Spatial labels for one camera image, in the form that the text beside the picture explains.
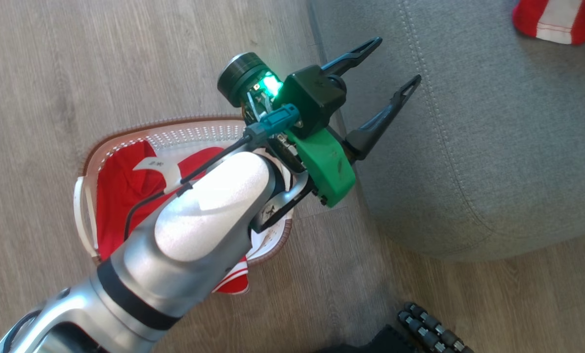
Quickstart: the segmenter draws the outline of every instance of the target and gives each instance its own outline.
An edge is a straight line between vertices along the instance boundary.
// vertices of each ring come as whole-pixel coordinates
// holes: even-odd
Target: wooden floor
[[[0,337],[93,269],[71,210],[88,147],[137,123],[236,111],[216,77],[237,53],[284,76],[319,50],[303,0],[0,0]],[[415,300],[479,353],[585,352],[585,237],[447,264],[377,234],[358,192],[333,210],[305,202],[250,293],[212,295],[156,351],[362,344]]]

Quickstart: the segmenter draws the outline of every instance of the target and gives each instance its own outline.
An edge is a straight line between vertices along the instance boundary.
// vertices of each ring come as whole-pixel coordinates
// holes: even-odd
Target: gray upholstery
[[[315,0],[326,58],[384,43],[345,74],[347,130],[414,74],[422,86],[357,168],[384,234],[498,259],[585,234],[585,45],[522,36],[516,0]]]

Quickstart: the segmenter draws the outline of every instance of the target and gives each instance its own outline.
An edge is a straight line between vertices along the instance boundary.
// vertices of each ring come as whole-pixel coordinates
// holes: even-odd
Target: red cloth
[[[563,44],[585,42],[585,0],[521,0],[512,21],[528,36]]]
[[[223,149],[205,148],[178,164],[181,177],[186,177],[198,167],[216,156]],[[98,252],[101,260],[108,259],[122,245],[127,215],[133,206],[147,197],[164,190],[165,181],[160,172],[154,170],[133,170],[142,159],[155,157],[155,151],[146,142],[138,142],[117,150],[98,173],[97,180],[97,235]],[[141,206],[129,224],[129,233],[146,217],[164,203],[171,194],[160,197]],[[236,266],[221,282],[221,293],[239,294],[248,290],[247,258]]]

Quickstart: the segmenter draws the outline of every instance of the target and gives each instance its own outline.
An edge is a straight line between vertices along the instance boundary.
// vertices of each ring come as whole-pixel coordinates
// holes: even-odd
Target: laundry basket
[[[88,154],[76,180],[74,192],[75,224],[82,245],[93,261],[100,263],[97,238],[97,181],[105,161],[120,148],[148,141],[158,157],[176,161],[210,147],[229,147],[242,137],[244,121],[237,116],[175,118],[117,132],[97,143]],[[277,159],[264,150],[256,151],[270,158],[281,170],[286,190],[292,175]],[[274,226],[260,234],[252,233],[252,248],[247,264],[252,266],[272,257],[285,244],[292,226],[292,210]]]

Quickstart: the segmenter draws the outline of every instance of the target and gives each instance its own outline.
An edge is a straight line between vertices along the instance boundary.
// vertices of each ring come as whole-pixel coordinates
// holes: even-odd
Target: cable
[[[204,165],[197,168],[190,175],[186,176],[185,178],[182,178],[181,185],[184,185],[185,183],[189,182],[190,180],[196,178],[196,176],[198,176],[198,174],[201,174],[202,172],[207,170],[209,167],[214,165],[214,163],[216,163],[217,161],[220,161],[220,159],[225,157],[227,154],[230,154],[230,152],[233,152],[233,151],[237,150],[238,148],[243,147],[243,145],[245,145],[249,141],[251,141],[251,136],[248,136],[248,135],[242,136],[242,138],[240,138],[238,141],[234,142],[233,145],[225,148],[222,152],[220,152],[214,158],[207,161]]]
[[[135,206],[133,206],[131,208],[131,210],[129,211],[129,213],[127,214],[127,222],[125,223],[125,237],[124,237],[124,241],[127,241],[127,238],[129,237],[129,228],[131,228],[131,218],[133,218],[133,215],[135,214],[135,211],[138,210],[138,208],[146,205],[147,203],[156,200],[160,197],[164,196],[164,192],[160,191],[155,195],[149,196],[146,199],[143,199],[142,201],[138,202],[135,204]]]
[[[189,190],[192,188],[192,185],[190,184],[190,180],[196,178],[196,176],[198,176],[198,174],[201,174],[202,172],[207,170],[209,167],[214,165],[214,163],[216,163],[217,161],[220,161],[220,159],[225,157],[227,154],[230,154],[230,152],[233,152],[233,151],[237,150],[238,148],[243,147],[243,145],[245,145],[246,143],[251,141],[251,139],[252,139],[252,137],[249,135],[242,136],[242,138],[240,138],[238,141],[234,142],[233,145],[225,148],[224,150],[222,150],[222,152],[217,154],[214,158],[207,161],[204,165],[196,168],[196,170],[191,172],[190,175],[186,176],[185,178],[182,178],[180,181],[181,187],[177,190],[177,196],[181,196],[186,190]],[[127,221],[125,223],[124,241],[127,241],[127,239],[129,238],[129,228],[131,228],[131,218],[133,218],[135,211],[137,211],[138,208],[140,208],[140,207],[146,205],[147,203],[154,201],[162,196],[164,196],[164,192],[160,191],[157,194],[151,195],[151,196],[147,197],[146,199],[136,203],[135,206],[133,206],[131,208],[131,210],[127,214]]]
[[[11,331],[9,331],[9,333],[7,334],[7,337],[5,338],[5,343],[2,345],[2,353],[9,353],[11,351],[11,348],[14,344],[14,339],[16,338],[16,335],[18,333],[18,331],[20,331],[20,329],[22,328],[22,326],[24,326],[24,324],[26,324],[29,320],[35,319],[39,313],[41,313],[41,310],[35,310],[32,311],[26,315],[24,315],[11,329]]]

